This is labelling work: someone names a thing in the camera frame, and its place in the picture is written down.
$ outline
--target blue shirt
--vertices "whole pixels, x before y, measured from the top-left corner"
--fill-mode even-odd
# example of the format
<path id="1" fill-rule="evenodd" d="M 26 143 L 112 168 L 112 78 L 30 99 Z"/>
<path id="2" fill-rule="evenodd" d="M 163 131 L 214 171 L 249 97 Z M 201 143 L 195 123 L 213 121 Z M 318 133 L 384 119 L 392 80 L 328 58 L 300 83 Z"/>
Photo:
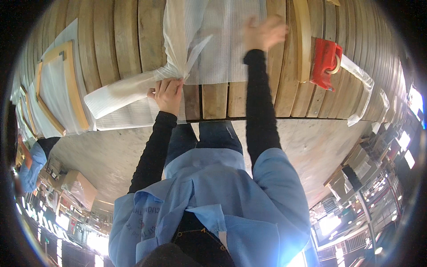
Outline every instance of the blue shirt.
<path id="1" fill-rule="evenodd" d="M 47 162 L 46 154 L 37 142 L 34 143 L 29 153 L 32 158 L 30 169 L 25 165 L 26 159 L 24 159 L 19 170 L 19 179 L 25 192 L 33 192 L 35 190 L 38 173 Z"/>
<path id="2" fill-rule="evenodd" d="M 284 266 L 309 240 L 308 203 L 295 169 L 278 148 L 256 160 L 196 148 L 170 162 L 166 180 L 114 202 L 108 250 L 116 267 L 133 266 L 169 243 L 184 211 L 227 248 L 236 266 Z"/>

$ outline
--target floor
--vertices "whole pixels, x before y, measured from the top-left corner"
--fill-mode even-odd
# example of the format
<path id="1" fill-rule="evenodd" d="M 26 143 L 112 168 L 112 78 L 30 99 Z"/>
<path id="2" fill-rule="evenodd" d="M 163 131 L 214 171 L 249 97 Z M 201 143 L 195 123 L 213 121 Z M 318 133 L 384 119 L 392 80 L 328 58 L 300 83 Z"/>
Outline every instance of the floor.
<path id="1" fill-rule="evenodd" d="M 245 125 L 245 121 L 233 122 L 250 173 Z M 367 121 L 348 127 L 345 120 L 278 120 L 282 149 L 300 176 L 310 207 L 330 192 L 323 182 L 368 125 Z M 198 134 L 198 126 L 193 127 Z M 112 211 L 114 200 L 128 192 L 132 174 L 151 133 L 152 128 L 146 127 L 66 136 L 55 145 L 51 155 L 66 168 L 79 170 L 98 189 L 94 208 Z"/>

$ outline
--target wooden frame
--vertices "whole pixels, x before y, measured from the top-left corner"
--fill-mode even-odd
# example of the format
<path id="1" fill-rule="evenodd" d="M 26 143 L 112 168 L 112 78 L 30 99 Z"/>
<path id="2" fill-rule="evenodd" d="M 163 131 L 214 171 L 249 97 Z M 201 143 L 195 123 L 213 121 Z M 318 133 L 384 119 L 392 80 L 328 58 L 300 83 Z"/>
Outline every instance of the wooden frame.
<path id="1" fill-rule="evenodd" d="M 62 57 L 64 63 L 65 81 L 67 84 L 68 96 L 70 98 L 71 105 L 73 106 L 74 114 L 76 115 L 76 118 L 82 129 L 86 130 L 89 128 L 89 123 L 86 119 L 85 112 L 83 111 L 82 102 L 80 100 L 79 90 L 77 88 L 76 82 L 76 75 L 74 72 L 73 41 L 67 41 L 59 46 L 56 46 L 55 48 L 47 52 L 44 56 L 44 60 L 38 64 L 39 68 L 37 71 L 36 79 L 36 96 L 38 104 L 42 109 L 43 113 L 54 125 L 54 127 L 64 136 L 65 128 L 53 116 L 52 112 L 50 112 L 50 110 L 40 97 L 40 78 L 42 67 L 43 65 L 48 64 L 49 62 L 60 56 Z"/>

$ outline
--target worker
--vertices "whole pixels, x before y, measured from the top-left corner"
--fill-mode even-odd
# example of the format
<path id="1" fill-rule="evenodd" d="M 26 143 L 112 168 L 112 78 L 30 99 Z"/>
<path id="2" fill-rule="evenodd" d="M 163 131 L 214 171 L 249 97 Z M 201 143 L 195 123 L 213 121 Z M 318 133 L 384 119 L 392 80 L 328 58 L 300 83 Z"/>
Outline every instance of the worker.
<path id="1" fill-rule="evenodd" d="M 14 178 L 16 196 L 33 192 L 41 184 L 38 174 L 46 164 L 50 151 L 59 139 L 59 137 L 39 139 L 28 150 L 22 141 L 22 136 L 18 136 L 18 145 L 22 148 L 25 159 L 19 168 L 19 174 Z"/>
<path id="2" fill-rule="evenodd" d="M 160 111 L 128 194 L 114 202 L 108 250 L 116 267 L 282 267 L 307 244 L 307 199 L 281 149 L 265 64 L 286 33 L 278 15 L 244 29 L 252 179 L 231 122 L 200 123 L 200 141 L 190 124 L 176 124 L 182 79 L 148 92 Z"/>

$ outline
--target jeans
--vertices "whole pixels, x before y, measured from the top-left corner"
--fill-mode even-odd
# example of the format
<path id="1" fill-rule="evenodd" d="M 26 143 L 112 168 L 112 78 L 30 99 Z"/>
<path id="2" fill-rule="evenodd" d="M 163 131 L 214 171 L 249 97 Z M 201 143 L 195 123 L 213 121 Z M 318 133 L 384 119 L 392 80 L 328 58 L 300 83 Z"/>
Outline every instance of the jeans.
<path id="1" fill-rule="evenodd" d="M 229 148 L 243 155 L 242 144 L 230 121 L 200 122 L 199 133 L 197 141 L 189 123 L 178 124 L 172 130 L 165 166 L 193 148 Z"/>

